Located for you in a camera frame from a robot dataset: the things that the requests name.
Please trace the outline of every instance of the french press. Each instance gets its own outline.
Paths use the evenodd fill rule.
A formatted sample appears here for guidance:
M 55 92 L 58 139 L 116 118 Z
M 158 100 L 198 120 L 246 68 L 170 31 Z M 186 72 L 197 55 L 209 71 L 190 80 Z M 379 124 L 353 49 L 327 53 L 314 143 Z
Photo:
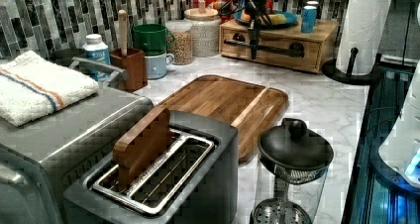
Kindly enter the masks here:
M 305 122 L 284 118 L 262 133 L 259 150 L 250 224 L 312 223 L 334 156 L 330 144 Z

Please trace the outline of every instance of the paper towel holder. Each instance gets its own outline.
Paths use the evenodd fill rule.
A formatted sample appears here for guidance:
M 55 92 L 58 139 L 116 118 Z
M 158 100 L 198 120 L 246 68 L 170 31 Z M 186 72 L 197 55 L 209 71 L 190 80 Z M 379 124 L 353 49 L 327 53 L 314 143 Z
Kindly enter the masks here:
M 322 72 L 329 78 L 334 79 L 336 81 L 351 84 L 351 85 L 372 85 L 380 79 L 380 71 L 377 68 L 377 65 L 380 61 L 381 54 L 376 54 L 376 58 L 374 61 L 374 65 L 371 69 L 369 74 L 364 75 L 354 75 L 354 65 L 356 61 L 356 56 L 359 50 L 357 48 L 351 49 L 351 56 L 349 60 L 349 66 L 347 68 L 346 73 L 341 72 L 337 69 L 336 58 L 330 59 L 324 63 L 322 68 Z

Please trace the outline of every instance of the mosaic tile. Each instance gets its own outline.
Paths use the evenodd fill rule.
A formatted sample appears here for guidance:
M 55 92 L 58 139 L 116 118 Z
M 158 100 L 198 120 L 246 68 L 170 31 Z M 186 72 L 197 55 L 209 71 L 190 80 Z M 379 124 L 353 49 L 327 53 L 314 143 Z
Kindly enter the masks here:
M 309 0 L 273 0 L 274 8 L 300 14 Z M 348 0 L 316 0 L 318 18 L 342 22 Z M 101 34 L 110 50 L 118 47 L 118 10 L 129 14 L 131 46 L 134 26 L 165 24 L 183 18 L 191 0 L 9 0 L 0 2 L 0 58 L 22 50 L 48 55 L 54 50 L 81 47 L 85 36 Z
M 23 28 L 24 28 L 25 35 L 27 37 L 33 36 L 34 32 L 33 32 L 32 27 L 31 27 L 28 11 L 26 10 L 25 1 L 24 0 L 15 0 L 14 2 L 16 3 L 16 7 L 18 8 L 19 17 L 23 21 L 22 25 L 23 25 Z
M 21 49 L 27 48 L 28 42 L 25 37 L 24 29 L 22 28 L 21 19 L 14 18 L 14 19 L 11 19 L 10 22 L 12 23 L 13 31 L 15 32 L 19 48 Z

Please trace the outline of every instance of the kitchen towel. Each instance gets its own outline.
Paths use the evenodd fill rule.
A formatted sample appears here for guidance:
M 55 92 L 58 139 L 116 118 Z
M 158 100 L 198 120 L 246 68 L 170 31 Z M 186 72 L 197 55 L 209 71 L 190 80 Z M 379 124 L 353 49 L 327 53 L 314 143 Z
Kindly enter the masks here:
M 97 93 L 98 83 L 32 51 L 0 65 L 0 116 L 15 126 Z
M 352 75 L 371 72 L 391 0 L 349 0 L 336 67 L 347 72 L 351 49 L 359 50 Z

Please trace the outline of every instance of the stainless steel toaster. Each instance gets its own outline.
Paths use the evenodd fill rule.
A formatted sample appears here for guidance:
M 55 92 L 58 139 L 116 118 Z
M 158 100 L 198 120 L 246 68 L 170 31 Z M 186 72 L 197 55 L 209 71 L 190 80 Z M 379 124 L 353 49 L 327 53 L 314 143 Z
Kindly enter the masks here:
M 69 223 L 230 224 L 237 210 L 238 130 L 171 111 L 174 142 L 120 191 L 112 154 L 64 193 Z
M 153 107 L 106 87 L 22 127 L 0 118 L 0 223 L 65 223 L 64 191 Z

